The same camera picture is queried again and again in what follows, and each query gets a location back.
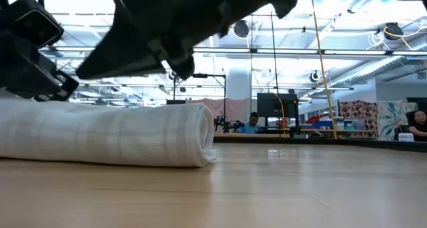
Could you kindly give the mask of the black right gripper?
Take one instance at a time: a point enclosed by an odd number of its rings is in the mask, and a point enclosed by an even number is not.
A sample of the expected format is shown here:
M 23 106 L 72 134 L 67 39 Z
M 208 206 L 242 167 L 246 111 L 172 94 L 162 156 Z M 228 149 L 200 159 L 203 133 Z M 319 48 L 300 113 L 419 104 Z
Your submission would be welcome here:
M 113 0 L 113 24 L 76 70 L 80 79 L 195 71 L 192 49 L 212 35 L 224 37 L 234 23 L 265 5 L 285 17 L 298 0 Z

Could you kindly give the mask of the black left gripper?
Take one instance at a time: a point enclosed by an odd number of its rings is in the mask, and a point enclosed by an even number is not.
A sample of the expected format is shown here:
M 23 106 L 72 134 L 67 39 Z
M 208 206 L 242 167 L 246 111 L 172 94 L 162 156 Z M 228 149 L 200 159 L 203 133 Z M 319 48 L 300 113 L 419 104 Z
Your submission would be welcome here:
M 34 44 L 10 31 L 0 31 L 0 89 L 38 102 L 68 101 L 79 83 L 55 70 L 54 62 Z

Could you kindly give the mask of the white plaid towel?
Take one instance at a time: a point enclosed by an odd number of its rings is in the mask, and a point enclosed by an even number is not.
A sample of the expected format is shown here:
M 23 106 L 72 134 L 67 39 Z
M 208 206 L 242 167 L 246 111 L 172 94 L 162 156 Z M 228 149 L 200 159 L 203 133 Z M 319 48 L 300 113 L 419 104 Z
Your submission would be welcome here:
M 214 118 L 201 103 L 117 108 L 0 98 L 0 157 L 151 167 L 214 159 Z

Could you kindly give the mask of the black overhead stand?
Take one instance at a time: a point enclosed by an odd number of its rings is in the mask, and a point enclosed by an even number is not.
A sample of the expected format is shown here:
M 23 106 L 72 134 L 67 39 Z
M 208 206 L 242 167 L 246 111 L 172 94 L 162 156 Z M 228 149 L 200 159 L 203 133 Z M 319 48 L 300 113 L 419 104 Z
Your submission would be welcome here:
M 227 88 L 226 88 L 226 84 L 227 84 L 226 75 L 221 75 L 221 74 L 207 74 L 207 73 L 194 73 L 194 74 L 191 74 L 190 77 L 193 77 L 193 78 L 196 78 L 196 79 L 207 79 L 208 77 L 213 77 L 222 86 L 222 88 L 224 89 L 224 98 L 223 98 L 223 100 L 224 100 L 224 108 L 223 108 L 223 115 L 226 116 L 227 115 L 227 112 L 226 112 L 226 91 L 227 91 Z M 224 84 L 221 84 L 217 80 L 218 77 L 221 77 L 221 78 L 224 79 Z M 175 76 L 173 78 L 173 100 L 175 100 L 176 87 L 177 87 L 177 76 Z

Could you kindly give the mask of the pink curtain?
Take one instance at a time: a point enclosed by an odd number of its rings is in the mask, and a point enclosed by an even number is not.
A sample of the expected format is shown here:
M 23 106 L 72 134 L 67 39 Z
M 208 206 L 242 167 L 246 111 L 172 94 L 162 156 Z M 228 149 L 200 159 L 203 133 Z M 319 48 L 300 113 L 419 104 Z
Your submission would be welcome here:
M 203 103 L 212 112 L 213 118 L 223 115 L 224 100 L 201 99 L 196 101 L 186 101 L 186 103 Z M 246 124 L 249 121 L 250 114 L 257 112 L 253 110 L 251 99 L 228 99 L 226 98 L 227 120 L 239 120 Z

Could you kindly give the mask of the small black robot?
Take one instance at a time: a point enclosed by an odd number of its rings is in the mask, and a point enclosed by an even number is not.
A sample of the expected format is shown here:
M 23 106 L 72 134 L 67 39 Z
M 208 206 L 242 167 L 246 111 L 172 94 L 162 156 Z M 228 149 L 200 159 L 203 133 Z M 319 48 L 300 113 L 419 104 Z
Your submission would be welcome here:
M 213 123 L 215 126 L 215 131 L 218 130 L 218 127 L 221 127 L 223 133 L 230 133 L 230 132 L 236 133 L 240 128 L 245 126 L 245 124 L 239 120 L 228 121 L 227 117 L 224 115 L 217 116 L 213 120 Z

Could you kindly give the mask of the person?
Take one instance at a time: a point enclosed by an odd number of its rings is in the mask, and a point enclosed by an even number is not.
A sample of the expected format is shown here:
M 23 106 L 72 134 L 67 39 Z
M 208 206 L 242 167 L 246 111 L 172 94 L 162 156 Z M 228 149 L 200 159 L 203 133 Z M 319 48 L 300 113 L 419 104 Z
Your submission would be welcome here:
M 258 126 L 258 114 L 256 112 L 252 112 L 250 114 L 249 121 L 243 126 L 238 129 L 238 133 L 245 133 L 245 134 L 253 134 L 257 133 L 259 131 Z
M 413 134 L 415 142 L 427 142 L 427 114 L 424 111 L 410 111 L 406 114 L 408 132 Z

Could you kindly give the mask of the wooden workbench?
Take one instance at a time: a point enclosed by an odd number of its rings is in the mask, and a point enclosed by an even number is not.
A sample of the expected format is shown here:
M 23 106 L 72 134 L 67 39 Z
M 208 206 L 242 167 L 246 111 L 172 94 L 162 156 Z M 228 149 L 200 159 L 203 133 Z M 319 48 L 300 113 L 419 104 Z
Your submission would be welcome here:
M 214 133 L 214 138 L 290 138 L 289 134 Z

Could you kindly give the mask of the red tray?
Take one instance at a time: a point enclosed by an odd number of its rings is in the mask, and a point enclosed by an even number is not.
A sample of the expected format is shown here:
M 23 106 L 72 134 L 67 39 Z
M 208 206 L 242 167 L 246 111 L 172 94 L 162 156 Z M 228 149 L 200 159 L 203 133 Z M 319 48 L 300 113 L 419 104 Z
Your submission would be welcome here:
M 314 115 L 312 117 L 309 117 L 305 121 L 305 124 L 313 125 L 315 122 L 318 122 L 318 121 L 327 121 L 327 120 L 330 120 L 330 116 L 327 113 L 324 113 L 324 114 L 321 114 L 321 115 Z

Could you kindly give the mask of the brown floral fabric panel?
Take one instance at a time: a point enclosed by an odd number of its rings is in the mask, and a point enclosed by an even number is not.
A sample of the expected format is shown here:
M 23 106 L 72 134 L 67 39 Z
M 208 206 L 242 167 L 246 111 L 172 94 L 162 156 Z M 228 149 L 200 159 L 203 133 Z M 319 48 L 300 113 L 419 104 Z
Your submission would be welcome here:
M 338 113 L 344 119 L 357 121 L 356 132 L 350 133 L 351 139 L 378 138 L 378 104 L 357 101 L 339 101 Z

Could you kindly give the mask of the black cabinet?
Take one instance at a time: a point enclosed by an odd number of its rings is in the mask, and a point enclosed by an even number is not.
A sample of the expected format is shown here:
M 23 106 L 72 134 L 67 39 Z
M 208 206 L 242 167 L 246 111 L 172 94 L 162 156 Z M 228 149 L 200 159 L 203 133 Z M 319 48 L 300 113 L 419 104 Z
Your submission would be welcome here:
M 407 102 L 415 103 L 416 109 L 427 112 L 427 97 L 407 97 Z

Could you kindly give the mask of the black table frame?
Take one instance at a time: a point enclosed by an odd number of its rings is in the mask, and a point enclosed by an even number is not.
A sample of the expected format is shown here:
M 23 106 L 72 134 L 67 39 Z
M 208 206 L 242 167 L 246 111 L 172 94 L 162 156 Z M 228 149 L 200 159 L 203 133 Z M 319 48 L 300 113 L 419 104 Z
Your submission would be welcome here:
M 213 138 L 214 143 L 257 143 L 257 144 L 288 144 L 288 145 L 344 145 L 369 147 L 373 149 L 390 149 L 396 151 L 411 151 L 427 153 L 427 143 L 423 142 L 400 142 L 400 141 L 377 141 L 367 139 L 296 139 L 284 137 L 264 136 L 217 136 Z

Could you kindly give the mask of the silver ventilation duct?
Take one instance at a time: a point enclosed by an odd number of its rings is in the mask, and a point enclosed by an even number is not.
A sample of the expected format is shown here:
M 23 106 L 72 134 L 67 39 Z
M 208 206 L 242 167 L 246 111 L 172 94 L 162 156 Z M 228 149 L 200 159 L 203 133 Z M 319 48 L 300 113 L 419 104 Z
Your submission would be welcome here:
M 383 73 L 401 68 L 405 65 L 417 64 L 420 59 L 415 59 L 415 56 L 427 58 L 427 37 L 414 40 L 410 43 L 410 46 L 414 48 L 414 50 L 405 48 L 405 50 L 401 51 L 387 51 L 386 53 L 390 54 L 389 56 L 381 60 L 369 61 L 350 70 L 346 74 L 332 80 L 330 86 L 337 87 L 342 85 L 353 85 L 369 80 Z

